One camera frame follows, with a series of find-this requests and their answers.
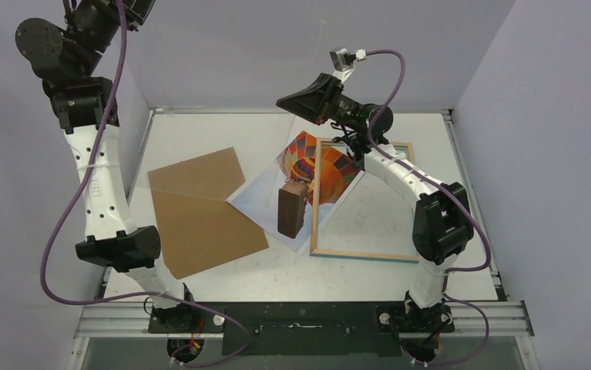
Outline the wooden picture frame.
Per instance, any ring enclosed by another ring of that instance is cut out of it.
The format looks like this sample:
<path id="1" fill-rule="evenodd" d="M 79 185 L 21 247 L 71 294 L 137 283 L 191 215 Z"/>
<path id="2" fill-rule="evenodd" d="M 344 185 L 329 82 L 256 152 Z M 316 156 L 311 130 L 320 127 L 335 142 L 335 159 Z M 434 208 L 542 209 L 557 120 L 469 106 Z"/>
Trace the wooden picture frame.
<path id="1" fill-rule="evenodd" d="M 404 152 L 405 158 L 412 159 L 413 162 L 415 161 L 415 155 L 413 150 L 412 143 L 405 143 L 405 142 L 394 142 L 394 147 L 396 150 L 400 152 Z M 317 138 L 316 142 L 316 151 L 315 151 L 315 166 L 314 169 L 316 171 L 316 175 L 321 175 L 322 173 L 322 152 L 325 147 L 332 147 L 338 146 L 340 144 L 332 143 L 330 138 Z M 355 188 L 357 184 L 361 181 L 362 177 L 365 175 L 365 172 L 359 172 L 358 175 L 355 177 L 346 191 L 342 194 L 341 200 L 337 200 L 336 203 L 333 204 L 333 207 L 330 209 L 328 216 L 331 217 L 334 215 L 336 210 L 342 204 L 344 199 L 350 195 L 351 191 Z M 349 251 L 349 250 L 329 250 L 329 249 L 320 249 L 318 248 L 318 231 L 319 228 L 323 223 L 319 222 L 319 210 L 320 210 L 320 189 L 316 188 L 312 192 L 312 203 L 310 205 L 312 207 L 312 219 L 311 219 L 311 236 L 308 242 L 308 251 L 310 256 L 316 257 L 342 257 L 342 258 L 353 258 L 359 260 L 371 260 L 371 261 L 397 261 L 397 262 L 417 262 L 418 257 L 415 253 L 413 254 L 388 254 L 388 253 L 377 253 L 377 252 L 365 252 L 365 251 Z"/>

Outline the brown cardboard backing board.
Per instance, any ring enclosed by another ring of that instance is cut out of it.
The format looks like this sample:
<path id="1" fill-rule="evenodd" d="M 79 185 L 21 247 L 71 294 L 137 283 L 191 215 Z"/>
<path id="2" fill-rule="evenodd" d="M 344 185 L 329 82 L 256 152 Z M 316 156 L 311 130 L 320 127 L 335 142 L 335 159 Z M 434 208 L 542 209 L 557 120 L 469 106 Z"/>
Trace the brown cardboard backing board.
<path id="1" fill-rule="evenodd" d="M 150 188 L 164 262 L 186 278 L 262 251 L 264 230 L 226 200 L 212 200 Z"/>

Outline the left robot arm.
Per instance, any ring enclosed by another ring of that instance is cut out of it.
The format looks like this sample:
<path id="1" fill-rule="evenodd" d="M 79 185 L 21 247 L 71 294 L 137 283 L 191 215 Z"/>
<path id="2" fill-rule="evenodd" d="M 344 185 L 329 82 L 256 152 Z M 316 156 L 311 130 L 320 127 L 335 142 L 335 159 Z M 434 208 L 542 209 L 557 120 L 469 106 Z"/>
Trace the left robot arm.
<path id="1" fill-rule="evenodd" d="M 74 200 L 85 204 L 84 241 L 77 257 L 132 278 L 151 298 L 151 321 L 176 332 L 192 330 L 199 312 L 185 284 L 160 270 L 160 234 L 140 227 L 127 203 L 119 164 L 119 78 L 94 76 L 115 35 L 125 38 L 147 20 L 151 1 L 65 2 L 65 27 L 28 18 L 15 44 L 42 81 L 72 151 L 80 184 Z"/>

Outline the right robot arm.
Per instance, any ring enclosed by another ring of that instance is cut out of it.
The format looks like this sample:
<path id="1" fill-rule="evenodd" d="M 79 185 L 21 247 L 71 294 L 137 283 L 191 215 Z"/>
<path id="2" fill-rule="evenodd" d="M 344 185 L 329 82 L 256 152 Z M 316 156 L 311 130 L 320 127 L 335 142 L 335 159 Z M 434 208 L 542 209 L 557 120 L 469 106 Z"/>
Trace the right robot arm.
<path id="1" fill-rule="evenodd" d="M 391 109 L 345 96 L 345 77 L 341 72 L 323 72 L 308 87 L 279 98 L 276 105 L 310 123 L 330 122 L 341 130 L 338 139 L 349 149 L 351 161 L 411 205 L 411 239 L 419 262 L 398 320 L 409 331 L 446 328 L 452 316 L 443 298 L 445 272 L 474 236 L 465 188 L 416 169 L 385 136 L 394 122 Z"/>

